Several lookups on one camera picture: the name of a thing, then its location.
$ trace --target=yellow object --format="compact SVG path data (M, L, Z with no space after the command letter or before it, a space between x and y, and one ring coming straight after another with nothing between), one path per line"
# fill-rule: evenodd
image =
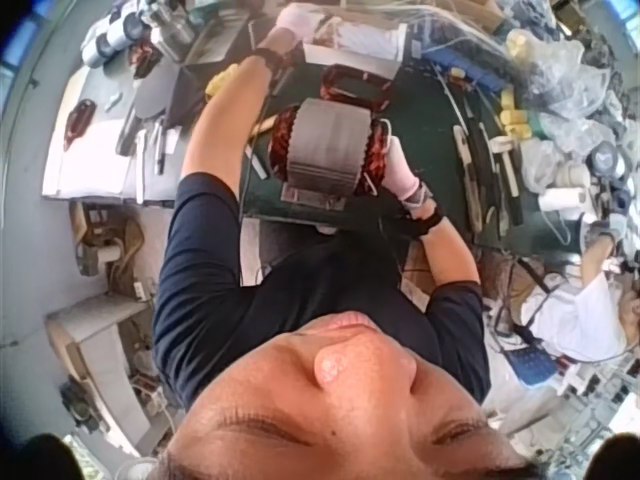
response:
M518 65L526 65L533 58L534 45L526 33L515 29L507 35L507 51Z
M516 98L513 93L513 88L505 88L500 96L500 106L503 110L515 110Z
M216 93L222 90L222 87L229 83L229 81L235 76L236 70L238 70L238 64L234 63L229 65L224 72L220 72L209 81L207 88L204 91L207 102L215 97Z
M504 130L507 135L511 135L512 137L516 137L520 140L526 140L533 137L533 130L531 130L531 127L526 124L505 125Z
M454 78L462 78L463 79L464 77L467 76L467 72L465 72L461 68L453 67L451 70L449 70L449 75L451 75Z
M527 123L528 115L526 110L503 110L500 113L500 121L505 125L518 125Z

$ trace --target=white glove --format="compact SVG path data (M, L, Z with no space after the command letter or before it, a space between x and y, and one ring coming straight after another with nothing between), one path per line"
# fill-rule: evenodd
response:
M313 37L316 25L322 16L313 15L305 6L299 3L291 3L278 15L275 28L286 28L293 32L296 41Z
M398 197L401 202L413 195L420 187L420 179L409 168L398 137L391 137L382 186Z
M618 243L627 233L627 217L621 213L609 215L609 231Z

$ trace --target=workbench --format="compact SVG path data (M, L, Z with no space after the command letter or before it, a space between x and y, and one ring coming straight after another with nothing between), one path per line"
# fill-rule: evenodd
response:
M244 53L238 53L238 58L228 58L218 66L224 68L232 61L238 61ZM75 102L90 98L98 105L104 105L111 95L117 91L123 94L122 100L110 112L104 112L100 107L96 111L93 123L105 120L122 119L126 115L133 100L134 87L131 71L126 65L124 55L115 59L109 68L103 72L92 70L86 74L80 92L66 92L66 109L61 108L56 132L52 138L52 145L60 142L60 119L66 119L68 110ZM307 97L319 97L320 79L323 67L317 65L301 65L288 77L286 84L279 94L269 101L266 116L273 115L287 105L300 103ZM201 83L211 78L209 71ZM498 135L499 130L492 119L492 115L472 92L469 101L478 110L482 107L482 119L490 136ZM467 221L466 200L462 184L462 168L457 155L452 128L458 123L454 110L445 96L442 86L433 73L421 71L415 65L403 65L392 87L392 100L381 117L387 118L393 128L393 134L400 138L404 152L413 170L424 179L432 189L439 204L449 216L454 225L465 238L472 240ZM166 156L165 171L161 176L154 174L153 161L145 161L145 204L172 207L177 185L180 179L182 162L190 138L191 126L184 127L180 134L175 152ZM268 165L268 143L270 133L258 138L256 153L263 164ZM55 158L56 149L52 147L47 161L45 185L43 195L48 198L69 199L77 198L64 191L53 191L51 179L59 171L59 159ZM242 210L245 216L260 219L278 220L295 223L329 225L345 229L379 230L380 217L398 212L398 204L390 195L381 192L379 197L355 197L349 199L344 211L327 211L302 205L294 205L280 200L282 183L273 176L260 180L252 169L243 172ZM136 192L135 162L129 165L124 186L119 194L103 195L96 192L84 192L81 198L94 202L135 202ZM522 203L524 224L511 228L506 238L498 239L495 224L488 225L484 231L473 239L475 244L506 250L518 255L542 255L553 258L557 255L566 257L567 253L577 253L577 233L575 222L567 222L572 230L572 241L563 246L551 232L542 218L536 203L536 197L522 188Z

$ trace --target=eye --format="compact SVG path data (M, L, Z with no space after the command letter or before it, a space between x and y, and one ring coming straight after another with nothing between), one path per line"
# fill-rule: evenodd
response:
M220 430L230 427L237 427L252 434L264 434L290 443L297 443L304 446L311 445L263 415L233 410L222 417L216 424L215 429Z
M458 440L466 438L469 435L489 428L485 420L470 420L465 422L456 422L453 425L446 426L444 433L436 436L433 440L434 445L449 445Z

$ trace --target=cardboard box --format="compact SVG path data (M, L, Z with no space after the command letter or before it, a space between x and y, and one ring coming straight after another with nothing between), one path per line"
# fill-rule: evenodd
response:
M393 79L400 68L404 55L404 45L407 36L407 25L400 22L392 22L374 15L345 12L338 8L325 7L321 9L321 15L326 18L327 15L335 15L335 18L323 25L314 36L313 42L304 43L304 53L307 62L318 65L349 65L361 70L380 75L384 78ZM322 45L327 38L333 38L328 35L331 28L337 30L346 23L355 25L365 25L371 27L370 32L379 30L381 37L384 31L389 32L389 36L393 37L392 54L386 58L376 56L376 52L367 54L357 53L353 50L340 48L340 45Z

